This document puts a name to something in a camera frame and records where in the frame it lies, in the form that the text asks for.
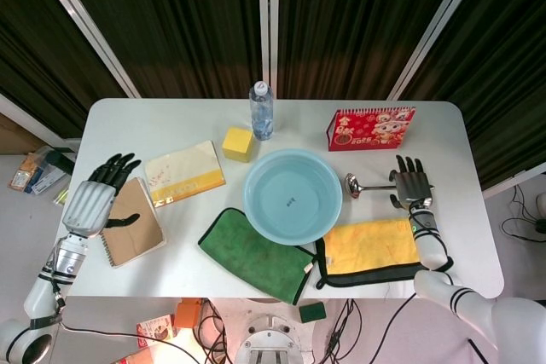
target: green towel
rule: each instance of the green towel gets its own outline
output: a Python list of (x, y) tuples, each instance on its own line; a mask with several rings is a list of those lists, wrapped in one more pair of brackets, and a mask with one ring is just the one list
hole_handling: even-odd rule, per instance
[(303, 248), (267, 240), (234, 208), (218, 215), (199, 246), (246, 283), (291, 304), (298, 302), (309, 276), (306, 267), (315, 261), (315, 255)]

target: gray floor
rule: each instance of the gray floor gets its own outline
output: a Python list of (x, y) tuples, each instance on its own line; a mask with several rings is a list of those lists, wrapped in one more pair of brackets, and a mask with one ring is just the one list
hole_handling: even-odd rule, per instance
[[(0, 156), (0, 182), (4, 187), (21, 160), (21, 156)], [(539, 191), (541, 186), (546, 190), (542, 183), (533, 189)], [(33, 197), (0, 188), (0, 265), (3, 267), (0, 271), (0, 281), (3, 283), (0, 287), (0, 321), (26, 318), (22, 308), (23, 301), (49, 254), (61, 218), (61, 208), (51, 203), (57, 190), (58, 188), (53, 188), (44, 196)], [(501, 250), (502, 268), (507, 276), (505, 293), (526, 296), (526, 288), (530, 288), (533, 297), (546, 298), (543, 293), (544, 286), (536, 285), (536, 278), (542, 278), (542, 283), (545, 282), (543, 272), (546, 271), (546, 260), (540, 255), (541, 248), (522, 247), (520, 243), (506, 240), (507, 238), (499, 235), (497, 224), (499, 218), (504, 218), (506, 195), (498, 196), (500, 199), (488, 201), (488, 211), (495, 212), (491, 216), (491, 223), (497, 246)], [(532, 197), (534, 194), (530, 192), (529, 198)], [(526, 255), (523, 264), (512, 260), (513, 257), (521, 255)], [(133, 332), (137, 322), (171, 313), (176, 302), (174, 299), (158, 298), (69, 298), (64, 317), (69, 326)], [(386, 323), (400, 303), (396, 300), (377, 299), (358, 301), (363, 313), (363, 332), (357, 347), (344, 363), (361, 364), (369, 361)], [(328, 303), (328, 319), (317, 324), (313, 339), (317, 358), (322, 357), (328, 332), (341, 304), (341, 301)], [(348, 348), (356, 335), (355, 315), (344, 333), (341, 351)], [(474, 339), (490, 363), (497, 362), (495, 350), (479, 334), (458, 321), (451, 312), (427, 301), (415, 300), (392, 325), (376, 363), (480, 363), (468, 346), (469, 337)], [(137, 344), (133, 339), (101, 338), (61, 331), (49, 362), (109, 363), (136, 349)]]

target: notebook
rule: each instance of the notebook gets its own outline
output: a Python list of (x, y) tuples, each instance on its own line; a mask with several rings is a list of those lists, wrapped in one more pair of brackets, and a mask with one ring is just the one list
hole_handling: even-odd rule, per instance
[(212, 141), (149, 160), (146, 177), (156, 208), (225, 184)]
[(115, 198), (110, 219), (140, 217), (131, 225), (102, 230), (101, 237), (110, 264), (117, 268), (165, 244), (155, 210), (140, 178), (126, 182)]
[(326, 130), (328, 150), (398, 148), (414, 115), (415, 107), (338, 110)]

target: black curtain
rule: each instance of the black curtain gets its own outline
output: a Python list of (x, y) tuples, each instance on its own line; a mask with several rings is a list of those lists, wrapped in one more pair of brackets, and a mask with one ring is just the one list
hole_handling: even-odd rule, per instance
[(546, 0), (463, 0), (403, 94), (462, 110), (482, 188), (546, 161)]
[(95, 101), (125, 97), (58, 0), (0, 0), (0, 93), (65, 138)]
[(284, 98), (385, 99), (442, 0), (280, 0)]
[(81, 0), (142, 96), (247, 98), (258, 0)]

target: spiral notebook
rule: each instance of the spiral notebook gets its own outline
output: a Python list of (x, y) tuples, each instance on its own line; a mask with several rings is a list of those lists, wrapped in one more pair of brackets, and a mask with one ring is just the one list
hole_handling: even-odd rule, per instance
[(326, 130), (328, 150), (398, 148), (414, 115), (415, 107), (338, 110)]
[(140, 217), (129, 226), (103, 229), (102, 244), (110, 264), (117, 268), (165, 244), (165, 236), (155, 217), (144, 183), (140, 178), (128, 181), (113, 202), (110, 219), (126, 219), (133, 213)]

